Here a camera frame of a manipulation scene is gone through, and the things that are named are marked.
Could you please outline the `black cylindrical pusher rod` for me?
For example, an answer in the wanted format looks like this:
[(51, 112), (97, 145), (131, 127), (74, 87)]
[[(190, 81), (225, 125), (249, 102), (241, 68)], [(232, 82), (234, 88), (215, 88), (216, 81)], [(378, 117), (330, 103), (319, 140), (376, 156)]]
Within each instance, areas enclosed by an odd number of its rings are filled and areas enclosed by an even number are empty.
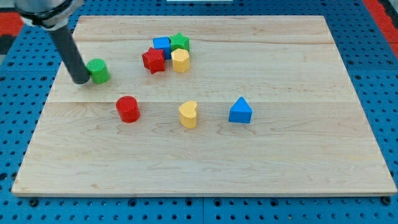
[(78, 85), (87, 83), (90, 80), (90, 73), (84, 64), (68, 26), (65, 25), (57, 30), (51, 30), (49, 35), (72, 81)]

